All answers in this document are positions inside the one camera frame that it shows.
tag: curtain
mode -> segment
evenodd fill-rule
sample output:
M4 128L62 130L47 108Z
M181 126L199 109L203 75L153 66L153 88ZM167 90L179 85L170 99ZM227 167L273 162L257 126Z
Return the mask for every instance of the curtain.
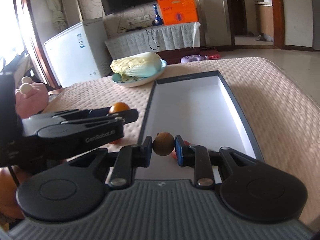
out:
M67 27L64 15L62 13L61 0L46 0L48 7L53 11L52 13L52 23L55 28L59 31L65 30Z

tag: dark brown door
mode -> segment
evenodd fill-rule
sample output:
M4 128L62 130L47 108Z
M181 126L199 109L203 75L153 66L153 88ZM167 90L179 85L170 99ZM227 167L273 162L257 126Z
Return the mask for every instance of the dark brown door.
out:
M235 35L247 34L247 20L244 0L228 0L230 2L230 20L233 21Z

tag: white tray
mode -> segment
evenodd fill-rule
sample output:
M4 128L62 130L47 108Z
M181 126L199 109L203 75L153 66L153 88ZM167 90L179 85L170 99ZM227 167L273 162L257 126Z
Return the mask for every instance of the white tray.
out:
M192 144L219 151L223 146L263 161L251 128L219 71L159 79L150 94L138 143L157 133L180 135ZM148 168L135 179L193 179L191 167L180 168L168 156L152 153ZM214 169L216 183L220 180Z

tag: white pom-pom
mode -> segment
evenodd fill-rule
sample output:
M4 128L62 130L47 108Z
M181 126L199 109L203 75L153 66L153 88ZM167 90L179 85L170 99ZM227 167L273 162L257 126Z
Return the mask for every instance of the white pom-pom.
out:
M21 79L21 82L22 82L22 84L32 84L33 83L32 79L30 77L23 77Z
M33 89L33 87L28 84L28 83L24 83L20 86L20 92L22 94L27 94L28 92L30 92Z

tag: floor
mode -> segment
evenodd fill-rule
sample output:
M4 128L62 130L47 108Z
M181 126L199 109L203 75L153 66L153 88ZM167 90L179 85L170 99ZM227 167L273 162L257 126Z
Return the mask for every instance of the floor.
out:
M257 37L235 36L235 45L273 45L272 41L256 41Z
M238 49L220 52L222 58L262 57L275 63L320 106L320 51Z

